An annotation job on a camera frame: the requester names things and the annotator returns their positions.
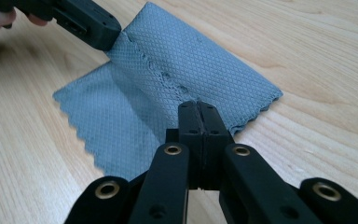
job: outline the microfiber cloth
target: microfiber cloth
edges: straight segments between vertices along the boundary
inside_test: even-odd
[[[162,8],[147,3],[111,59],[54,93],[106,175],[146,171],[185,101],[215,105],[231,133],[282,92],[255,70]]]

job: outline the black device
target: black device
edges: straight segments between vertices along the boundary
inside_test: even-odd
[[[110,50],[121,32],[120,23],[91,0],[0,0],[0,11],[13,7],[57,23],[95,49]]]
[[[94,181],[65,224],[186,223],[188,191],[198,188],[220,191],[229,224],[358,223],[357,198],[323,178],[285,183],[254,148],[234,143],[214,106],[185,102],[178,116],[146,173]]]

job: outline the wooden table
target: wooden table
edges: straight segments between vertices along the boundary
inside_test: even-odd
[[[99,0],[127,26],[145,1]],[[358,197],[358,1],[154,1],[284,96],[236,141],[288,183],[321,176]],[[107,61],[52,22],[0,31],[0,223],[63,223],[103,173],[51,95]],[[190,193],[188,223],[224,223],[216,192]]]

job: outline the wood grain surface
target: wood grain surface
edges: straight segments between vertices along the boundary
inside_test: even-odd
[[[96,2],[123,27],[145,4]],[[237,142],[294,186],[320,176],[358,197],[358,1],[153,2],[284,92]],[[19,13],[0,31],[0,223],[63,223],[103,176],[51,95],[105,62],[55,22],[36,27]],[[225,223],[216,192],[191,192],[188,211],[188,223]]]

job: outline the cloth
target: cloth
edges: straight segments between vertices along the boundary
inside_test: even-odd
[[[177,106],[215,105],[231,133],[282,92],[255,70],[162,8],[147,3],[122,31],[111,59],[54,93],[106,175],[146,171]]]

